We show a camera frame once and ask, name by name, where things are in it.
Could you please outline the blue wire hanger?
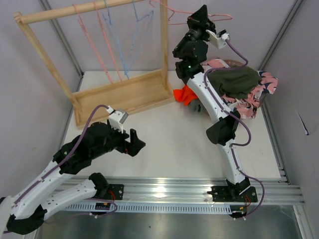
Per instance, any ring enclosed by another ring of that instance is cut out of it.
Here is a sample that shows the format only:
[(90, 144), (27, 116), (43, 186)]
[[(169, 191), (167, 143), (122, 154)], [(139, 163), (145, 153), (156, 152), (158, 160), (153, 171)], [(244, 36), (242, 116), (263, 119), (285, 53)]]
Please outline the blue wire hanger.
[(111, 37), (112, 37), (112, 39), (114, 40), (114, 42), (116, 44), (116, 48), (118, 50), (118, 53), (119, 53), (119, 56), (120, 56), (120, 60), (121, 60), (121, 63), (122, 63), (123, 69), (124, 69), (124, 74), (127, 77), (127, 79), (129, 80), (130, 78), (129, 78), (127, 67), (126, 67), (126, 64), (125, 64), (125, 61), (124, 61), (124, 56), (123, 56), (122, 48), (121, 48), (121, 45), (120, 45), (118, 33), (117, 33), (117, 31), (116, 31), (116, 29), (115, 29), (115, 27), (113, 25), (113, 21), (112, 21), (112, 18), (111, 18), (111, 15), (110, 15), (110, 11), (109, 11), (109, 6), (108, 6), (108, 3), (107, 3), (106, 0), (104, 0), (104, 4), (106, 5), (107, 16), (104, 13), (102, 14), (102, 16), (103, 16), (104, 22), (106, 23), (110, 34), (111, 34)]
[(150, 10), (144, 15), (139, 15), (135, 2), (136, 1), (134, 0), (133, 8), (136, 20), (136, 27), (133, 35), (129, 58), (125, 62), (125, 75), (127, 78), (129, 78), (129, 72), (132, 70), (132, 67), (138, 58), (138, 55), (140, 54), (154, 16), (153, 10)]

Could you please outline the grey shorts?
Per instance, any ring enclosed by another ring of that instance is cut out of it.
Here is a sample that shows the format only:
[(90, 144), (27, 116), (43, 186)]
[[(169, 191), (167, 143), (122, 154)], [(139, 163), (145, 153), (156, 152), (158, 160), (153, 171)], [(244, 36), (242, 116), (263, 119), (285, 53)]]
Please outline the grey shorts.
[(201, 113), (201, 114), (207, 113), (206, 108), (204, 107), (204, 105), (202, 104), (202, 102), (199, 99), (192, 100), (188, 104), (188, 107), (192, 112), (197, 112), (197, 113)]

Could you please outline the dark olive shorts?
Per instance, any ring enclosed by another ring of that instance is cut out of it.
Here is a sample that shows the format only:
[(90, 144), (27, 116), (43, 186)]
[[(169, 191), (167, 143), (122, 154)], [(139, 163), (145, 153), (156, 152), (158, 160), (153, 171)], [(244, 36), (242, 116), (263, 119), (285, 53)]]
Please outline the dark olive shorts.
[(247, 99), (261, 82), (259, 73), (250, 67), (235, 70), (216, 70), (207, 74), (217, 94), (236, 99)]

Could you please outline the pink patterned shorts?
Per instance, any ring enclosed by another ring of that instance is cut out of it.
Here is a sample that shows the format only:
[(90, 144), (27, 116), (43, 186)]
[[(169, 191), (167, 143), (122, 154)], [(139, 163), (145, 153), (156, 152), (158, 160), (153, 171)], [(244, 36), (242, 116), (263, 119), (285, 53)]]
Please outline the pink patterned shorts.
[[(216, 70), (235, 70), (241, 67), (229, 67), (222, 59), (212, 59), (202, 63), (205, 71), (215, 68)], [(247, 99), (236, 99), (227, 96), (220, 97), (223, 102), (232, 110), (238, 111), (242, 119), (253, 119), (256, 117), (257, 109), (262, 105), (266, 95), (272, 95), (278, 85), (278, 79), (271, 73), (265, 71), (257, 71), (261, 76), (261, 82), (256, 86)]]

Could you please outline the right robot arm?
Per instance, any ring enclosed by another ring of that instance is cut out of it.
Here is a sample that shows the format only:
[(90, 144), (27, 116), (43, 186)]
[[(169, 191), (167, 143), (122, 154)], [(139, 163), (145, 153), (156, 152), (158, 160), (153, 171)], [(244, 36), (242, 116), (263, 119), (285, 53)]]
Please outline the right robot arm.
[(207, 6), (187, 18), (188, 32), (174, 48), (172, 54), (179, 61), (175, 63), (177, 76), (199, 98), (210, 116), (213, 125), (207, 129), (208, 139), (219, 147), (226, 167), (228, 197), (239, 201), (250, 187), (250, 181), (240, 170), (240, 162), (236, 158), (235, 132), (242, 121), (239, 114), (223, 102), (208, 80), (208, 73), (216, 72), (216, 68), (204, 70), (202, 63), (206, 61), (208, 43), (221, 49), (230, 45), (226, 31), (216, 32), (215, 24), (209, 19)]

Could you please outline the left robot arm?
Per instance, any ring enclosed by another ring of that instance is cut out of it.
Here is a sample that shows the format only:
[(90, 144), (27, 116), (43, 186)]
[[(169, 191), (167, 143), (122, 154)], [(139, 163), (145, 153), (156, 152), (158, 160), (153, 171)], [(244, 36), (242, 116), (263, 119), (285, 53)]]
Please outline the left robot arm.
[(69, 205), (91, 198), (110, 200), (110, 184), (101, 173), (93, 173), (65, 191), (54, 191), (106, 153), (116, 150), (134, 157), (145, 146), (146, 143), (138, 138), (134, 129), (126, 133), (112, 128), (108, 123), (93, 123), (81, 135), (63, 145), (43, 172), (14, 197), (4, 233), (26, 235)]

